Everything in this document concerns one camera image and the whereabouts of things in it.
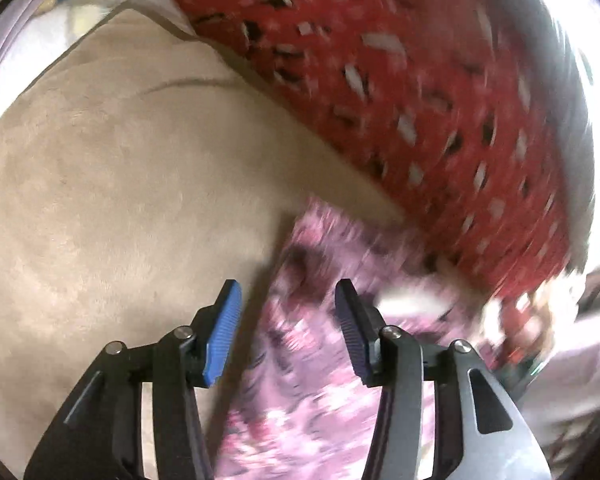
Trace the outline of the purple floral cloth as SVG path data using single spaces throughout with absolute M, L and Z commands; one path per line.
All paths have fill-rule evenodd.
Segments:
M 214 472 L 220 479 L 357 479 L 379 391 L 354 374 L 335 314 L 338 281 L 375 299 L 406 292 L 384 318 L 422 341 L 470 341 L 488 362 L 496 344 L 482 307 L 425 266 L 419 232 L 348 216 L 319 198 L 298 215 L 278 260 L 251 358 L 230 404 Z

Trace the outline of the red patterned pillow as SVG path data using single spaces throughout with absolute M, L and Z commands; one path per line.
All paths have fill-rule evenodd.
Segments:
M 562 161 L 544 92 L 488 0 L 175 1 L 468 280 L 517 296 L 565 269 Z

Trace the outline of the beige plush blanket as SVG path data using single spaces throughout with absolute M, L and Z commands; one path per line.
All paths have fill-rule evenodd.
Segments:
M 400 211 L 210 44 L 133 9 L 0 119 L 0 459 L 21 476 L 99 350 L 189 322 L 224 281 L 262 301 L 309 196 Z

